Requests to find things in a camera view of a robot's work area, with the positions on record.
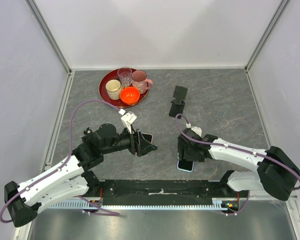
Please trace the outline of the blue case phone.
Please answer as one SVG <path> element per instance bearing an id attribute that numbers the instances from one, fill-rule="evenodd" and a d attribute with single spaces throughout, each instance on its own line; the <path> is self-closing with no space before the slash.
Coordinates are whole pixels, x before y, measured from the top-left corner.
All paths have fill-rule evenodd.
<path id="1" fill-rule="evenodd" d="M 177 169 L 183 172 L 191 173 L 194 170 L 195 163 L 193 161 L 178 160 Z"/>

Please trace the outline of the black folding phone stand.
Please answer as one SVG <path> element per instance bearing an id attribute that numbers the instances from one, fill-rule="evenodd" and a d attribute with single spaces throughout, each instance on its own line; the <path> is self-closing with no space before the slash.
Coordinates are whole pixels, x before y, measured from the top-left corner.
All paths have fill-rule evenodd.
<path id="1" fill-rule="evenodd" d="M 174 98 L 170 103 L 171 107 L 168 113 L 169 117 L 175 118 L 176 115 L 182 114 L 185 108 L 185 99 L 188 93 L 188 88 L 176 85 L 172 97 Z"/>

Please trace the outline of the beige case phone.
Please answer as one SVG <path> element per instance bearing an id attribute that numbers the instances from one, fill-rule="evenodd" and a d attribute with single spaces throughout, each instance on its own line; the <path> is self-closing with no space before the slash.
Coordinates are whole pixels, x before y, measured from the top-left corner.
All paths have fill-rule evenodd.
<path id="1" fill-rule="evenodd" d="M 144 139 L 146 139 L 148 142 L 153 143 L 153 135 L 149 133 L 142 133 L 142 136 Z"/>

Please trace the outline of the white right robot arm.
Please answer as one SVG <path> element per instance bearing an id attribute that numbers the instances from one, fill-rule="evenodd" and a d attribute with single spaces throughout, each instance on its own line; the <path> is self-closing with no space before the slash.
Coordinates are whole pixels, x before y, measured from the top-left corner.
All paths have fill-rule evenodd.
<path id="1" fill-rule="evenodd" d="M 300 180 L 299 168 L 276 146 L 248 148 L 211 134 L 201 137 L 187 128 L 177 138 L 177 151 L 180 161 L 222 160 L 248 169 L 232 172 L 219 184 L 219 191 L 225 197 L 240 191 L 265 190 L 270 196 L 287 201 Z"/>

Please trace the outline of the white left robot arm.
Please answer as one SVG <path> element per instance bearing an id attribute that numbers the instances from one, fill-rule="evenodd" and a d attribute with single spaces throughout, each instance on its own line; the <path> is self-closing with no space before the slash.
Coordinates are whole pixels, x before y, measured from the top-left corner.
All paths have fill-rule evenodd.
<path id="1" fill-rule="evenodd" d="M 4 202 L 16 228 L 58 202 L 100 194 L 101 184 L 92 168 L 101 164 L 106 154 L 128 150 L 141 157 L 158 149 L 151 134 L 127 128 L 117 133 L 110 123 L 102 124 L 96 131 L 87 128 L 81 139 L 82 143 L 52 168 L 22 183 L 11 181 L 5 185 Z"/>

